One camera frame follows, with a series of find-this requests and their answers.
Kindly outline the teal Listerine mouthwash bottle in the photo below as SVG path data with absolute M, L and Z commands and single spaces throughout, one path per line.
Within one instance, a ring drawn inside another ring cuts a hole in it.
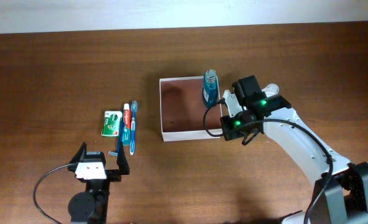
M 213 69 L 204 73 L 202 98 L 207 108 L 212 107 L 217 102 L 217 72 Z

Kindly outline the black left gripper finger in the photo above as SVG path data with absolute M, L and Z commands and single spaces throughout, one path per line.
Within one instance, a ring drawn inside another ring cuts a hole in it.
M 116 164 L 118 165 L 119 172 L 121 175 L 129 175 L 130 174 L 130 167 L 128 165 L 128 161 L 125 156 L 124 149 L 120 149 L 118 151 L 118 157 L 116 160 Z
M 76 164 L 83 161 L 86 153 L 87 153 L 87 144 L 86 142 L 83 142 L 79 150 L 75 153 L 75 155 L 72 157 L 69 163 Z

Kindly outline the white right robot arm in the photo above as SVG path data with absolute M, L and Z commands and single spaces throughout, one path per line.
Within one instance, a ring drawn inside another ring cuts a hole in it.
M 276 84 L 260 88 L 254 76 L 225 90 L 220 103 L 228 115 L 220 119 L 224 139 L 244 145 L 259 133 L 275 141 L 304 172 L 313 186 L 305 211 L 280 223 L 368 223 L 368 163 L 352 163 L 304 124 Z

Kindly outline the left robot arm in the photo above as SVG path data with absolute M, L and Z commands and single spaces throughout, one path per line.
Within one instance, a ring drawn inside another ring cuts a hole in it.
M 103 152 L 90 152 L 87 144 L 69 162 L 68 170 L 85 184 L 85 190 L 75 194 L 68 204 L 71 223 L 106 223 L 110 184 L 120 182 L 123 175 L 130 174 L 123 146 L 111 153 L 116 157 L 117 169 L 106 169 Z

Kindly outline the blue white toothbrush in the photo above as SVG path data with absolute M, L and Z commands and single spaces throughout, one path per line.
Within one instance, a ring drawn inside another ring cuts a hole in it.
M 133 155 L 135 151 L 135 134 L 136 134 L 136 112 L 138 110 L 138 102 L 132 101 L 131 104 L 131 141 L 130 141 L 130 154 Z

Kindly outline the clear purple sanitizer bottle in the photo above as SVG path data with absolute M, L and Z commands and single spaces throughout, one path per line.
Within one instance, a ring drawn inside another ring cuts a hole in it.
M 265 88 L 262 89 L 262 92 L 266 94 L 267 97 L 279 94 L 279 86 L 277 84 L 271 83 L 268 84 Z

